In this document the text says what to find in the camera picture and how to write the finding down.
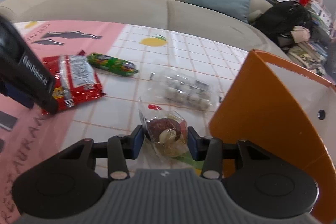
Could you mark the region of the clear brown pastry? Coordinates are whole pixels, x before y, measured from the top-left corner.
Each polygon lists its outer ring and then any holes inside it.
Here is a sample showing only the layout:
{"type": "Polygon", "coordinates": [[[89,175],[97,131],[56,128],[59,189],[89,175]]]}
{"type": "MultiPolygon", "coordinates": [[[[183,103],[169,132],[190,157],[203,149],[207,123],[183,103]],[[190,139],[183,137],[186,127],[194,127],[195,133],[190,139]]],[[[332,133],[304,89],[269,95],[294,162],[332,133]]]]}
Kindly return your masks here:
{"type": "Polygon", "coordinates": [[[187,147],[187,121],[176,111],[138,99],[139,118],[145,139],[142,156],[151,169],[192,168],[201,173],[202,161],[195,161],[187,147]]]}

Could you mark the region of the red snack bag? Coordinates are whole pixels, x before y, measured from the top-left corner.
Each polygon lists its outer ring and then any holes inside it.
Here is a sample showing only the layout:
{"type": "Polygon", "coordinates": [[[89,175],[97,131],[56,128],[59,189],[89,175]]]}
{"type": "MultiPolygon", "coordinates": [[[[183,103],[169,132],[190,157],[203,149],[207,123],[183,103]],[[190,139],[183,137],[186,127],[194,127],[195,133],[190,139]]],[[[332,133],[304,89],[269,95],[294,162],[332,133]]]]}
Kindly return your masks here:
{"type": "Polygon", "coordinates": [[[45,57],[43,64],[55,79],[52,98],[58,103],[57,113],[106,95],[84,51],[77,55],[45,57]]]}

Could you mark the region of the clear pack white candies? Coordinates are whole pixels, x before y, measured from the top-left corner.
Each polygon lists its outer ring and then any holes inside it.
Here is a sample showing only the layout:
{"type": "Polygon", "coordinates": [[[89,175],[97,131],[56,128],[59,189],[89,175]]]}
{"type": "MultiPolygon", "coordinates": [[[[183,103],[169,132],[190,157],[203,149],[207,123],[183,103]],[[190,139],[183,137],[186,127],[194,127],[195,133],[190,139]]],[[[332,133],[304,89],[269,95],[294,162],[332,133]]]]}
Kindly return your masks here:
{"type": "Polygon", "coordinates": [[[150,72],[147,98],[199,111],[209,111],[218,103],[212,84],[175,69],[150,72]]]}

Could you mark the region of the green sausage stick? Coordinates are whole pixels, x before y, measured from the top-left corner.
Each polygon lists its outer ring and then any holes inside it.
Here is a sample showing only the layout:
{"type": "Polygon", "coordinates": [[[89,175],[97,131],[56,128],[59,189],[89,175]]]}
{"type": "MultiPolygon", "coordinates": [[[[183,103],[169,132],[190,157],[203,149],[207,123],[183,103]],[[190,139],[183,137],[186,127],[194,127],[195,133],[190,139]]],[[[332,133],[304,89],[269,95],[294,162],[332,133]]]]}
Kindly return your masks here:
{"type": "Polygon", "coordinates": [[[100,53],[91,53],[87,56],[88,63],[97,69],[107,71],[123,77],[132,77],[139,72],[136,66],[123,59],[103,55],[100,53]]]}

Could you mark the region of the pink checkered tablecloth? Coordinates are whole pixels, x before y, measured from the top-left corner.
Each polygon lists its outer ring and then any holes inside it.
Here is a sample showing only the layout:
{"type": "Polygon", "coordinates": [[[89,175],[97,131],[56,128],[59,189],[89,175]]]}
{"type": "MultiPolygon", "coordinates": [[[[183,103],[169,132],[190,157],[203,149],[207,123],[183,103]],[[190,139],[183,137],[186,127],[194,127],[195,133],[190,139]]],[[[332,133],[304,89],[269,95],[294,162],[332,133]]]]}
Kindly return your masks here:
{"type": "Polygon", "coordinates": [[[223,43],[131,24],[60,20],[22,22],[16,28],[40,58],[96,52],[130,61],[138,73],[121,77],[97,71],[104,96],[53,116],[43,115],[38,106],[28,109],[1,96],[1,112],[17,120],[12,129],[1,129],[1,223],[19,217],[11,187],[21,173],[81,139],[105,142],[114,135],[130,134],[141,123],[138,99],[155,73],[172,69],[213,88],[215,101],[206,112],[161,103],[199,135],[208,135],[209,121],[247,56],[246,51],[223,43]]]}

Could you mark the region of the orange storage box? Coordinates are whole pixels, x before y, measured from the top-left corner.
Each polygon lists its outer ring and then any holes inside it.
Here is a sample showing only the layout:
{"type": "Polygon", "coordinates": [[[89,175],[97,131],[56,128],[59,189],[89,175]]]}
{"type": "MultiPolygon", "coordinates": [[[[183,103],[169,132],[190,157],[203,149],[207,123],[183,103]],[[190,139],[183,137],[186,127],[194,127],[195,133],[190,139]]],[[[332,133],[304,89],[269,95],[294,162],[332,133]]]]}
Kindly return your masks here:
{"type": "Polygon", "coordinates": [[[312,211],[335,222],[335,84],[268,52],[251,50],[209,123],[225,143],[249,140],[311,175],[312,211]]]}

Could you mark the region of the black backpack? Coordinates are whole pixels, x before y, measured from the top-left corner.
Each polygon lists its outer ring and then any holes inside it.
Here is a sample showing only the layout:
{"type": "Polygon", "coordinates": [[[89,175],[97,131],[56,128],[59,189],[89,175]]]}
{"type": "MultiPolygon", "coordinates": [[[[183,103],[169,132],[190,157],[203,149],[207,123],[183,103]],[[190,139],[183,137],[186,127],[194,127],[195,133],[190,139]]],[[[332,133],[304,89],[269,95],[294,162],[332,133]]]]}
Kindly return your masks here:
{"type": "Polygon", "coordinates": [[[313,30],[311,14],[296,1],[276,3],[254,23],[255,28],[279,47],[281,47],[280,38],[292,38],[291,32],[297,26],[307,29],[308,39],[311,37],[313,30]]]}

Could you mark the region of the beige sofa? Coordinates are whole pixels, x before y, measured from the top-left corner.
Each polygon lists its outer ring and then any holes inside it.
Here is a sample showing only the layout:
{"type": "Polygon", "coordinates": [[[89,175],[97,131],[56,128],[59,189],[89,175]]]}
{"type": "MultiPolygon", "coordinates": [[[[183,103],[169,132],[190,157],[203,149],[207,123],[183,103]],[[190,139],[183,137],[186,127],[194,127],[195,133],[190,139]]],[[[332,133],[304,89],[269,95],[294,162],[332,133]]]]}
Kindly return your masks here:
{"type": "Polygon", "coordinates": [[[89,20],[161,28],[284,57],[252,24],[185,0],[5,0],[1,15],[12,22],[89,20]]]}

